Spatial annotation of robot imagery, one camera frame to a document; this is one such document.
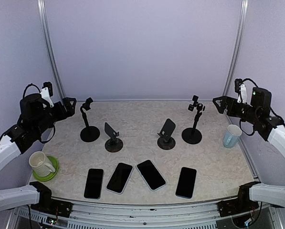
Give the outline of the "black pole phone stand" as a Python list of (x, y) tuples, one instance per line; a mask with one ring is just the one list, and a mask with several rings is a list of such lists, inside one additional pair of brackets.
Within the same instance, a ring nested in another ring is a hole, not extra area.
[(191, 145), (198, 144), (202, 140), (201, 132), (196, 128), (197, 123), (202, 115), (202, 112), (205, 110), (205, 106), (198, 102), (198, 96), (194, 95), (192, 98), (193, 104), (189, 104), (188, 110), (192, 111), (196, 108), (197, 113), (194, 117), (193, 127), (186, 128), (182, 131), (182, 139)]
[(81, 130), (80, 138), (82, 141), (87, 142), (87, 143), (97, 140), (100, 136), (100, 130), (96, 126), (89, 125), (87, 114), (85, 113), (85, 111), (88, 111), (91, 109), (90, 105), (92, 102), (93, 102), (93, 99), (89, 97), (80, 107), (82, 118), (85, 124), (85, 128)]

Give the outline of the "folding plate phone stand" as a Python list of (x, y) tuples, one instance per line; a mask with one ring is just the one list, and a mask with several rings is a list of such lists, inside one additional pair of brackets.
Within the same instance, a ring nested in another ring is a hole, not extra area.
[(170, 150), (172, 149), (176, 141), (172, 137), (172, 133), (174, 132), (176, 128), (175, 123), (171, 119), (167, 119), (161, 129), (161, 131), (158, 133), (159, 138), (157, 140), (157, 145), (163, 149), (163, 150)]
[(123, 148), (123, 142), (119, 136), (119, 132), (116, 132), (107, 122), (104, 127), (105, 133), (110, 137), (105, 143), (105, 149), (110, 153), (116, 153)]

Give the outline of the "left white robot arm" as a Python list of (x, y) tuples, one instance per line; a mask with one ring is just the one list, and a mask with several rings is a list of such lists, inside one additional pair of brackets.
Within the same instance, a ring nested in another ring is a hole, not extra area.
[[(52, 95), (50, 82), (45, 82), (37, 93), (23, 94), (17, 124), (0, 136), (0, 171), (36, 141), (43, 144), (45, 141), (42, 140), (42, 134), (48, 129), (54, 129), (56, 122), (75, 114), (75, 98), (65, 97), (62, 101), (53, 103)], [(59, 202), (52, 198), (51, 190), (39, 181), (0, 190), (0, 212), (25, 205), (48, 213), (59, 208)]]

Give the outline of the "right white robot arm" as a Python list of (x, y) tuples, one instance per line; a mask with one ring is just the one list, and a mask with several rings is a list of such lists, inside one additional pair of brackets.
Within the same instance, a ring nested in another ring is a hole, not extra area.
[[(272, 145), (285, 158), (285, 122), (279, 116), (270, 116), (272, 94), (263, 88), (254, 87), (250, 104), (239, 103), (228, 96), (213, 98), (213, 103), (220, 114), (240, 118), (253, 125), (263, 140)], [(245, 211), (258, 202), (285, 208), (285, 186), (267, 185), (250, 182), (239, 187), (234, 208)]]

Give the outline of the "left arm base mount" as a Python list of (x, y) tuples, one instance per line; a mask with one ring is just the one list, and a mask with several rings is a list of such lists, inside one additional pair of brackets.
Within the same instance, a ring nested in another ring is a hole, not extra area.
[(65, 218), (70, 217), (73, 207), (71, 202), (52, 199), (52, 191), (38, 181), (29, 184), (35, 187), (40, 194), (39, 201), (36, 204), (31, 204), (33, 210)]

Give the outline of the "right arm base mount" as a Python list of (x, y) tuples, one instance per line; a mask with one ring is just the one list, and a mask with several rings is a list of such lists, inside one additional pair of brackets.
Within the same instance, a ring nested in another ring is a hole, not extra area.
[(258, 209), (258, 202), (250, 200), (249, 197), (249, 189), (256, 184), (260, 184), (260, 182), (253, 181), (241, 185), (239, 186), (237, 198), (220, 201), (217, 204), (220, 217), (227, 217)]

